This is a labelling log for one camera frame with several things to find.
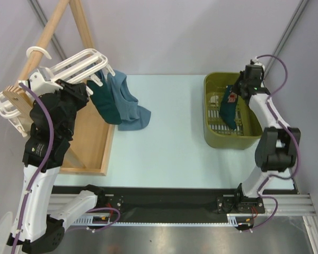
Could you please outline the white plastic clip hanger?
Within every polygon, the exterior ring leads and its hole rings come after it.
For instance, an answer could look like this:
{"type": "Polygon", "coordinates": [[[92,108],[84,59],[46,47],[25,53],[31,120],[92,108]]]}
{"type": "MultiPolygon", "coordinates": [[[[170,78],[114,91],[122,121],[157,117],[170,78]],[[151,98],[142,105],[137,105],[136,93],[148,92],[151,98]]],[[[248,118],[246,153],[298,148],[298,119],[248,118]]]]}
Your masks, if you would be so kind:
{"type": "MultiPolygon", "coordinates": [[[[62,79],[71,84],[90,79],[102,86],[102,82],[95,75],[99,70],[114,76],[108,58],[93,48],[84,49],[49,69],[54,76],[52,81],[62,79]]],[[[28,122],[32,122],[29,116],[32,100],[32,95],[19,86],[19,81],[15,86],[8,86],[0,92],[1,117],[7,119],[24,138],[29,133],[25,126],[28,122]]]]}

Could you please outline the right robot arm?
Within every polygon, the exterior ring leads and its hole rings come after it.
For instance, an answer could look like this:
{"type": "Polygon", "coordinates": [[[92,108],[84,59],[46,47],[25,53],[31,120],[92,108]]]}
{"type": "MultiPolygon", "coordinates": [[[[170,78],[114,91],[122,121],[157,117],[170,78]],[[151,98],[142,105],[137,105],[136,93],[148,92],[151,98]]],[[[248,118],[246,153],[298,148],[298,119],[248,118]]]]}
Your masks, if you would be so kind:
{"type": "Polygon", "coordinates": [[[235,192],[234,207],[239,212],[262,204],[266,185],[274,178],[292,179],[300,163],[301,132],[290,127],[278,113],[263,78],[263,64],[252,61],[240,72],[232,88],[254,113],[263,131],[254,154],[255,168],[235,192]]]}

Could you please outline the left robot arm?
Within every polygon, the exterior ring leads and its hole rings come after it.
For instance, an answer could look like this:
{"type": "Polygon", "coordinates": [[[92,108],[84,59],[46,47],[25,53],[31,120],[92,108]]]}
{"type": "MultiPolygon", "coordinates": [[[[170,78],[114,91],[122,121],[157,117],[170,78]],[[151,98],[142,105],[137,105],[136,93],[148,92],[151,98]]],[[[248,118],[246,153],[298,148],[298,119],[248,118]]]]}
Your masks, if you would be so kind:
{"type": "Polygon", "coordinates": [[[103,188],[87,185],[69,203],[48,213],[52,188],[73,139],[77,112],[89,95],[84,83],[61,79],[54,92],[36,95],[29,81],[20,87],[33,98],[30,137],[24,148],[24,183],[18,212],[7,245],[22,247],[25,253],[48,253],[61,243],[67,229],[84,213],[102,211],[106,206],[103,188]]]}

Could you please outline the blue sock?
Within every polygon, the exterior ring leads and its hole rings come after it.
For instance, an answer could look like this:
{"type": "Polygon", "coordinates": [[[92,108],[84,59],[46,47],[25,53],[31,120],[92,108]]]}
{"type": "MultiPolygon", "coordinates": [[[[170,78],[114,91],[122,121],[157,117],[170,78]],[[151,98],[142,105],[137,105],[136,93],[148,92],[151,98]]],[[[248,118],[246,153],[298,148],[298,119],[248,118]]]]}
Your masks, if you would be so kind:
{"type": "Polygon", "coordinates": [[[139,105],[139,101],[128,89],[127,75],[114,70],[114,76],[108,73],[107,86],[120,114],[119,131],[139,131],[149,125],[151,111],[139,105]]]}

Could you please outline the green sock with reindeer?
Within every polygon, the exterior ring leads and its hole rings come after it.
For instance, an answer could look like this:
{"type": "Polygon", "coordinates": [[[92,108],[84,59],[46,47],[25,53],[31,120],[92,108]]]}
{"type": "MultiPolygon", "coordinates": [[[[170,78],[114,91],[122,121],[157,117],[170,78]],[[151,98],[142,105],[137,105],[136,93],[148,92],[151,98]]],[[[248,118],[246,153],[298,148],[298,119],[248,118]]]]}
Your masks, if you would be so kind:
{"type": "Polygon", "coordinates": [[[238,96],[232,91],[232,85],[228,85],[225,89],[222,101],[220,103],[219,115],[223,122],[231,129],[235,130],[237,125],[235,122],[236,107],[238,96]]]}

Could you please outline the dark green sock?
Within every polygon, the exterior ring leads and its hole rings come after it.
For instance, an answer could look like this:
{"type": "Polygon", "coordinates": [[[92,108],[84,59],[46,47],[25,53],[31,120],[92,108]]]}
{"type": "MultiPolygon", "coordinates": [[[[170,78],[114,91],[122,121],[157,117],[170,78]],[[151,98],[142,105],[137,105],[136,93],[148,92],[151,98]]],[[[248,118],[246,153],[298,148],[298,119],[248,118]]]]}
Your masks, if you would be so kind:
{"type": "Polygon", "coordinates": [[[114,102],[111,89],[108,88],[103,72],[99,70],[95,75],[103,85],[99,86],[93,80],[87,81],[87,86],[93,91],[91,95],[93,105],[106,123],[113,125],[121,124],[120,113],[114,102]]]}

